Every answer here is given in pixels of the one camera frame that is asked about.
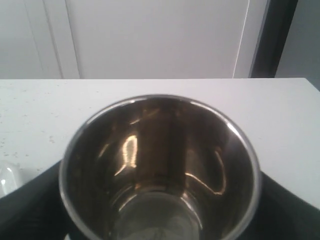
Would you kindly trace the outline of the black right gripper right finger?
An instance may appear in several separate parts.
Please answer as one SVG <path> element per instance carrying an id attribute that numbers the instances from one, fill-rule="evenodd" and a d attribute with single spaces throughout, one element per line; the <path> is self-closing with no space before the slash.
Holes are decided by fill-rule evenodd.
<path id="1" fill-rule="evenodd" d="M 319 240 L 320 210 L 262 174 L 259 206 L 241 240 Z"/>

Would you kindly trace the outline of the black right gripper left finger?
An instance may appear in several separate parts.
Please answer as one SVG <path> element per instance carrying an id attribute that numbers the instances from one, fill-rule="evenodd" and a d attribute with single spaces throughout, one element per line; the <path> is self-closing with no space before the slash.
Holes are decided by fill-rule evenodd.
<path id="1" fill-rule="evenodd" d="M 60 163 L 0 199 L 2 240 L 63 240 L 69 218 L 59 191 Z"/>

